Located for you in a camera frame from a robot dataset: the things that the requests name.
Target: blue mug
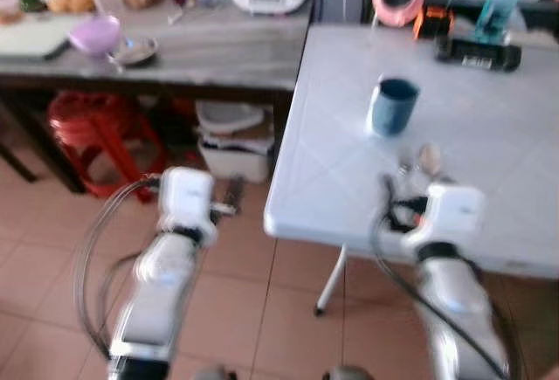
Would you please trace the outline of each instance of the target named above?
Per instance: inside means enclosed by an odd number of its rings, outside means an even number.
[[[381,78],[371,99],[368,126],[383,136],[398,135],[410,120],[419,88],[406,79]]]

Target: label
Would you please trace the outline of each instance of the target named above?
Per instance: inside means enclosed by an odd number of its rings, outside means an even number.
[[[470,57],[465,55],[462,59],[463,66],[485,68],[489,70],[493,61],[491,59],[483,59],[482,57]]]

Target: white tabletop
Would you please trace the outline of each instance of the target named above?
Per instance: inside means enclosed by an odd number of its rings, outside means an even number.
[[[379,75],[421,87],[404,133],[367,136]],[[445,173],[487,194],[481,234],[462,251],[489,270],[559,278],[559,54],[524,50],[514,73],[445,66],[410,30],[311,28],[265,227],[281,238],[368,251],[378,176],[397,173],[403,144],[443,149]],[[426,181],[417,173],[414,184]],[[383,248],[402,256],[396,239]]]

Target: red plastic stool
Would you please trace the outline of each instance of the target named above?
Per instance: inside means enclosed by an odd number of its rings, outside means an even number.
[[[87,189],[97,197],[109,197],[126,183],[141,179],[134,158],[124,141],[153,142],[158,150],[148,173],[163,172],[168,153],[135,102],[103,93],[61,93],[51,103],[48,119],[57,142],[64,150]],[[102,152],[112,159],[124,181],[117,184],[95,183],[88,168]],[[142,202],[152,195],[148,189],[138,190]]]

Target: marble countertop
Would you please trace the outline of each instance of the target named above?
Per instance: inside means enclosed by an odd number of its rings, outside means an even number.
[[[190,10],[174,26],[170,0],[119,17],[127,37],[156,38],[157,58],[119,71],[105,60],[70,48],[43,61],[0,62],[2,75],[151,81],[191,86],[244,87],[293,91],[312,4],[285,17],[252,17],[231,2],[215,10]]]

